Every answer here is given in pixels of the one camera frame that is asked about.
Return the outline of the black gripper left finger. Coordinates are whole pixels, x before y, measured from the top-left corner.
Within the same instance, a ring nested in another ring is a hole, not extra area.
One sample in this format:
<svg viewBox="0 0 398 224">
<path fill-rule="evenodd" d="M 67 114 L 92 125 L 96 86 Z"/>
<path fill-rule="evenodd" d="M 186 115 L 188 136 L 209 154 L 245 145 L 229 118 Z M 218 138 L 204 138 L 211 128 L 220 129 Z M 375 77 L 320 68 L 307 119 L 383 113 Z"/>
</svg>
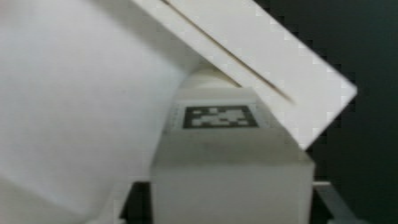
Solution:
<svg viewBox="0 0 398 224">
<path fill-rule="evenodd" d="M 113 185 L 99 214 L 87 224 L 153 224 L 147 179 L 126 180 Z"/>
</svg>

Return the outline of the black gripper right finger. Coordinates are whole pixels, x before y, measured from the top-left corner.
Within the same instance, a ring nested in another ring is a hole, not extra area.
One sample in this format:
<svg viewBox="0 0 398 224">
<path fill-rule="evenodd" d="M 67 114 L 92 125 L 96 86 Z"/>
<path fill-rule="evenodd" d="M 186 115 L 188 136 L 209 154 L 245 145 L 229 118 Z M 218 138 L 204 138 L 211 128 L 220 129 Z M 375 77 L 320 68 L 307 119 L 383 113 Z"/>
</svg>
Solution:
<svg viewBox="0 0 398 224">
<path fill-rule="evenodd" d="M 327 224 L 371 224 L 353 214 L 332 183 L 327 181 L 314 181 L 312 188 L 332 215 Z"/>
</svg>

